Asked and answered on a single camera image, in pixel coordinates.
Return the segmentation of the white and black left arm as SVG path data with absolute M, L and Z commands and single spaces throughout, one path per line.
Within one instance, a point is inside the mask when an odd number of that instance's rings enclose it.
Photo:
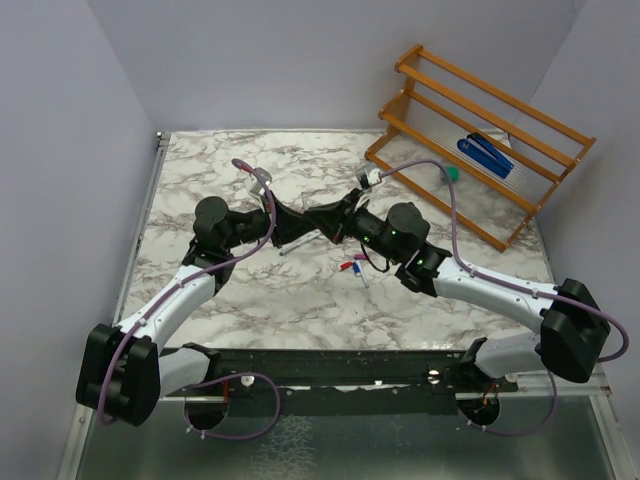
M 203 303 L 229 280 L 238 257 L 233 248 L 291 243 L 315 230 L 308 214 L 276 199 L 242 213 L 220 197 L 195 208 L 194 237 L 178 271 L 148 304 L 119 326 L 98 325 L 87 338 L 76 389 L 78 403 L 96 410 L 105 424 L 117 420 L 138 426 L 160 397 L 184 387 L 206 395 L 220 385 L 221 371 L 203 347 L 186 346 L 160 355 L 168 340 Z

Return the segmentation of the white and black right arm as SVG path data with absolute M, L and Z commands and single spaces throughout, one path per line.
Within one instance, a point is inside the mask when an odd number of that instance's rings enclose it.
M 477 268 L 427 242 L 430 225 L 413 203 L 397 203 L 380 219 L 359 196 L 353 190 L 303 217 L 332 242 L 353 238 L 397 264 L 396 277 L 413 292 L 464 301 L 526 327 L 524 334 L 472 344 L 459 367 L 467 389 L 481 391 L 508 374 L 543 369 L 573 383 L 590 379 L 610 328 L 582 283 L 555 286 Z

